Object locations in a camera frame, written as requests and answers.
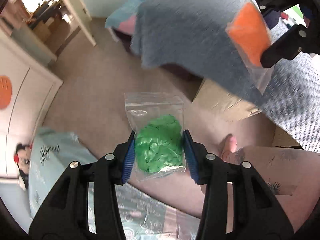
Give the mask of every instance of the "green stripe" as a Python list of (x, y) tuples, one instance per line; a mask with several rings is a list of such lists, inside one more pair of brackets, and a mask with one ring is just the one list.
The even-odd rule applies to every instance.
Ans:
[(295, 6), (292, 7), (292, 9), (301, 17), (301, 19), (303, 19), (303, 14), (300, 11), (298, 6), (295, 5)]

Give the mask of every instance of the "ribbed blue pad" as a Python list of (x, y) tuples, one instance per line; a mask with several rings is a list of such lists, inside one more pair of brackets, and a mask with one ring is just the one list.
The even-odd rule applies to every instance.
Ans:
[(183, 147), (184, 147), (184, 154), (186, 156), (191, 178), (195, 181), (195, 183), (198, 183), (199, 181), (198, 161), (196, 160), (191, 143), (189, 141), (188, 136), (185, 134), (185, 132), (183, 133)]
[(128, 152), (124, 157), (124, 162), (122, 166), (122, 183), (126, 183), (127, 180), (130, 178), (133, 163), (134, 163), (134, 139), (132, 139), (130, 146), (128, 148)]

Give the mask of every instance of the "teal patterned bedding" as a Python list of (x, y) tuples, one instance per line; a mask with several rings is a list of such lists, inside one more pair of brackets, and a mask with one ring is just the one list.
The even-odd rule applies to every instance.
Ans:
[[(65, 168), (74, 160), (81, 164), (97, 161), (79, 143), (74, 133), (57, 133), (48, 128), (39, 130), (33, 142), (29, 172), (32, 217)], [(92, 182), (88, 191), (88, 225), (89, 230), (95, 233), (93, 194)], [(198, 218), (167, 206), (128, 183), (116, 185), (116, 196), (127, 240), (195, 239)]]

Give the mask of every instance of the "bag of green clay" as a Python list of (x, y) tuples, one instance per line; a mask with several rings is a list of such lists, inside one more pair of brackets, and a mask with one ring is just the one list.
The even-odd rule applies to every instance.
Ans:
[(135, 134), (138, 181), (184, 172), (183, 101), (168, 93), (126, 93), (125, 110)]

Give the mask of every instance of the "green substance in bag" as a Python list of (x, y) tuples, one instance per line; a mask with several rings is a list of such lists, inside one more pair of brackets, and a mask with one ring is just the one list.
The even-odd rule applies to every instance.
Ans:
[(138, 133), (134, 147), (142, 171), (153, 173), (167, 166), (183, 166), (181, 125), (172, 115), (151, 120)]

